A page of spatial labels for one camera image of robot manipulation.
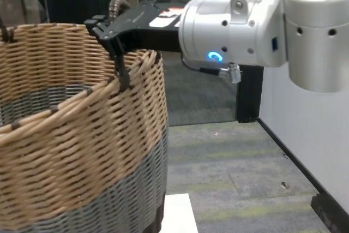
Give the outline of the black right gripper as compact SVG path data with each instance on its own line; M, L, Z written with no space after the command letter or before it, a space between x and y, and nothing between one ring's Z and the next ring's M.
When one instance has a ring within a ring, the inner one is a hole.
M183 3L143 1L117 17L113 30L106 15L95 15L84 25L110 57L133 49L181 52L178 31L183 11Z

